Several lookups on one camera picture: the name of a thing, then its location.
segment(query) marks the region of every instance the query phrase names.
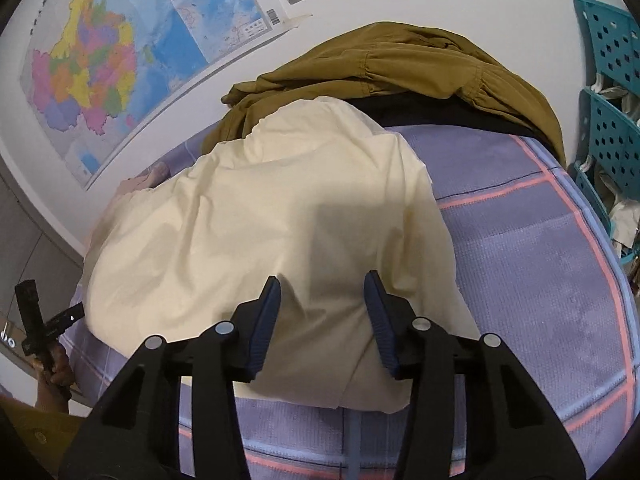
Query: map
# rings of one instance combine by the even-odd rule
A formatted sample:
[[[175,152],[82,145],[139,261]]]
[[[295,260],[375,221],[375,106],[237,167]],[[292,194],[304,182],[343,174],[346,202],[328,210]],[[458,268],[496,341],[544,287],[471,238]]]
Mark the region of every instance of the map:
[[[44,0],[21,85],[53,147],[88,187],[162,107],[216,64],[283,33],[278,5]]]

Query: plaid bedsheet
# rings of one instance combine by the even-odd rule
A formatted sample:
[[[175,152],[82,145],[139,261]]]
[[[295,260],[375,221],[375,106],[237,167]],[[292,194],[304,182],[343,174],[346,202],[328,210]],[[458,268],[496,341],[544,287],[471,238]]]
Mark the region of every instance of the plaid bedsheet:
[[[427,165],[453,239],[458,285],[481,332],[498,333],[515,352],[592,474],[640,409],[638,320],[606,233],[569,176],[535,140],[456,126],[394,130]],[[194,163],[203,136],[162,158],[172,174]],[[78,290],[73,301],[80,300]],[[61,341],[78,385],[95,402],[124,358],[83,322]],[[465,455],[462,395],[456,404],[452,475],[464,469]],[[406,420],[406,412],[246,399],[238,400],[238,416],[254,480],[390,479]],[[193,475],[186,386],[180,456],[182,470]]]

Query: screw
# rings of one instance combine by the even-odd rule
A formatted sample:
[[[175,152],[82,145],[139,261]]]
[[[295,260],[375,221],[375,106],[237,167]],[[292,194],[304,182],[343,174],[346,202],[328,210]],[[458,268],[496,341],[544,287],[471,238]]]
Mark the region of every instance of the screw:
[[[482,338],[484,344],[490,346],[491,348],[498,348],[502,340],[495,334],[487,334]]]
[[[431,321],[425,317],[417,317],[412,321],[411,326],[420,332],[426,332],[431,328]]]
[[[149,350],[155,350],[156,348],[160,348],[162,344],[162,338],[159,335],[153,335],[151,337],[146,338],[145,346]]]
[[[230,321],[220,321],[216,325],[216,333],[220,335],[231,334],[235,329],[236,327]]]

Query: person's arm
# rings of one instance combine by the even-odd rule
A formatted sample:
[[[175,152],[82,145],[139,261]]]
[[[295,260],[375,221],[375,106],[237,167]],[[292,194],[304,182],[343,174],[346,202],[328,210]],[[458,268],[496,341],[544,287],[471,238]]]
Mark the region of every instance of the person's arm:
[[[56,386],[71,386],[76,382],[76,378],[69,365],[65,348],[55,342],[49,349],[54,363],[52,372],[45,372],[42,363],[37,360],[33,364],[38,378],[38,397],[35,407],[48,413],[68,413],[69,402]]]

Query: blue gripper pad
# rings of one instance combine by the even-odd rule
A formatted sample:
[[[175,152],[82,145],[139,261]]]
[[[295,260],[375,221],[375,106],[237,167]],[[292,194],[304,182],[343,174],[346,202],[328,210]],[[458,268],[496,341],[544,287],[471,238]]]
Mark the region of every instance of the blue gripper pad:
[[[249,340],[248,362],[246,368],[252,374],[262,370],[264,359],[267,356],[273,328],[278,319],[282,292],[280,282],[275,276],[270,276],[262,289],[258,302],[261,306],[255,322],[254,331]]]
[[[400,362],[396,355],[396,334],[385,307],[386,293],[382,280],[375,270],[364,278],[364,302],[376,338],[380,360],[393,377],[399,372]]]

